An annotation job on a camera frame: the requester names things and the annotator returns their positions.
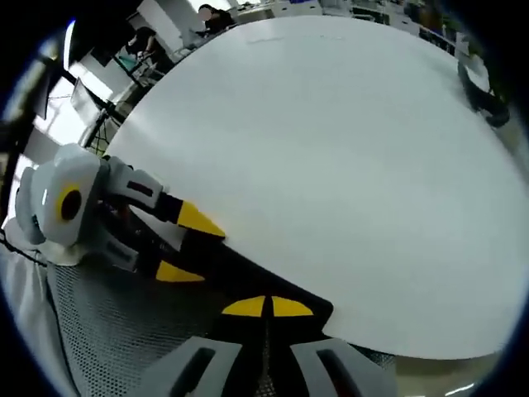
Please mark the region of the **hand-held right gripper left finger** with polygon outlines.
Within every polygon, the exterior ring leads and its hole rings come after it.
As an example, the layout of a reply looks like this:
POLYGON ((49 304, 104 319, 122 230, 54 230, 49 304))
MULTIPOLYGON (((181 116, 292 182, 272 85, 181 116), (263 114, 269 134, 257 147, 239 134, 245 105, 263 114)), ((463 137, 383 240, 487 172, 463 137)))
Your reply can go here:
POLYGON ((191 337, 147 367, 139 396, 252 396, 264 369, 263 295, 225 307, 202 337, 191 337))

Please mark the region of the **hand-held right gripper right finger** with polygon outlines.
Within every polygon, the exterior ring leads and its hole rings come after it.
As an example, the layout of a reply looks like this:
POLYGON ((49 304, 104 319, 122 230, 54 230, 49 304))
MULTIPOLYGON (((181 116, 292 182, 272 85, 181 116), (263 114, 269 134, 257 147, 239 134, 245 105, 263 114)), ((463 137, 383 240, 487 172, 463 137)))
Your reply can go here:
POLYGON ((395 379, 348 342, 323 332, 326 315, 269 298, 269 374, 279 396, 395 396, 395 379))

